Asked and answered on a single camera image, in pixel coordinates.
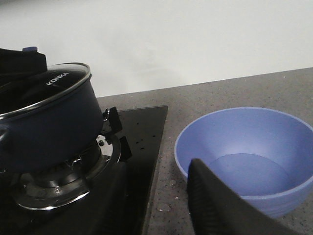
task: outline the cooking pot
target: cooking pot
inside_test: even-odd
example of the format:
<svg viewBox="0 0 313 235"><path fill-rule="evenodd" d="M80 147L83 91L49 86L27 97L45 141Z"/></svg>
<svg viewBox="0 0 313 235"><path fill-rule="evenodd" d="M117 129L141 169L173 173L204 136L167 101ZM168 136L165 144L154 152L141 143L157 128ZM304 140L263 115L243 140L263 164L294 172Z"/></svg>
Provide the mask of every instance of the cooking pot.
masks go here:
<svg viewBox="0 0 313 235"><path fill-rule="evenodd" d="M67 63L0 83L2 172L54 166L95 140L103 116L90 78L87 65Z"/></svg>

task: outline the pot lid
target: pot lid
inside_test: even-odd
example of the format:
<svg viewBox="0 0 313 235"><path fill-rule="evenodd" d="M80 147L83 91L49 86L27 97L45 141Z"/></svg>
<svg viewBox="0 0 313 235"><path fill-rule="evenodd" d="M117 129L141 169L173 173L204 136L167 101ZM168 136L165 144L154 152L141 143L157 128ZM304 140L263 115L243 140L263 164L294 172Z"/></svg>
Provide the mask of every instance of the pot lid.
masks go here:
<svg viewBox="0 0 313 235"><path fill-rule="evenodd" d="M46 71L0 83L0 120L10 118L59 99L91 78L88 65L58 64Z"/></svg>

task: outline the burner ring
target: burner ring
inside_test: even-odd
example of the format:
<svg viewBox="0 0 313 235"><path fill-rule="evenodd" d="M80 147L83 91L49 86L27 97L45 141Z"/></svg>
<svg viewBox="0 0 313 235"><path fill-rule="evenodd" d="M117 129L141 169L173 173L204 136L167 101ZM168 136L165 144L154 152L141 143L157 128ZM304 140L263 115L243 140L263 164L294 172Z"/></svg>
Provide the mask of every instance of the burner ring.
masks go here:
<svg viewBox="0 0 313 235"><path fill-rule="evenodd" d="M50 210L74 202L89 194L89 186L96 180L97 176L107 167L119 161L121 154L121 144L117 136L110 136L109 141L112 143L111 156L103 155L97 163L87 172L83 172L83 177L79 177L68 184L64 185L38 185L33 176L29 173L23 174L20 184L12 192L16 203L21 207L34 210Z"/></svg>

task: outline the brand logo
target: brand logo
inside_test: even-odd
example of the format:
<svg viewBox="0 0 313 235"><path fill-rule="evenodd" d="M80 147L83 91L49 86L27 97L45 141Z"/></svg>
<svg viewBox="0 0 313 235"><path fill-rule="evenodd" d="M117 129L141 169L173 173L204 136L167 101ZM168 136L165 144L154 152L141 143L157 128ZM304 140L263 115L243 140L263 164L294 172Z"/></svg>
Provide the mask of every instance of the brand logo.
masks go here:
<svg viewBox="0 0 313 235"><path fill-rule="evenodd" d="M55 83L56 81L58 81L60 78L65 77L66 75L68 75L69 73L64 72L62 74L60 74L59 76L56 76L54 78L52 78L49 82L47 82L46 84L51 86L53 83Z"/></svg>

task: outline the gray countertop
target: gray countertop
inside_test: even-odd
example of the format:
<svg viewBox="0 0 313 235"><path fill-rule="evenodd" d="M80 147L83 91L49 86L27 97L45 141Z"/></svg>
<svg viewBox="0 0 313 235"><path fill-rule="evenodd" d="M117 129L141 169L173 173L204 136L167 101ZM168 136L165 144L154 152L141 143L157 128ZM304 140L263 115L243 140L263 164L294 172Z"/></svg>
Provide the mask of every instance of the gray countertop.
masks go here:
<svg viewBox="0 0 313 235"><path fill-rule="evenodd" d="M118 110L169 107L143 234L194 234L186 183L174 160L176 138L186 125L213 111L244 106L280 110L313 125L312 87L313 68L309 68L99 98L103 110L111 106ZM313 194L278 221L312 235Z"/></svg>

